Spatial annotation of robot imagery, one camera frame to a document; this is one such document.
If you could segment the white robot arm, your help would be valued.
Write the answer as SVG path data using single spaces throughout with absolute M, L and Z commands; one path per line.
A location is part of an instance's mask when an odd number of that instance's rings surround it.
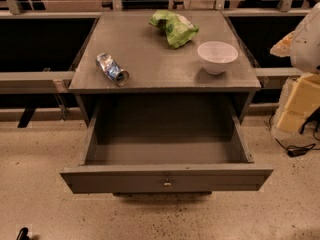
M 272 135 L 285 139 L 297 134 L 320 107 L 320 3 L 270 53 L 289 57 L 291 65 L 303 72 L 286 80 L 273 119 Z

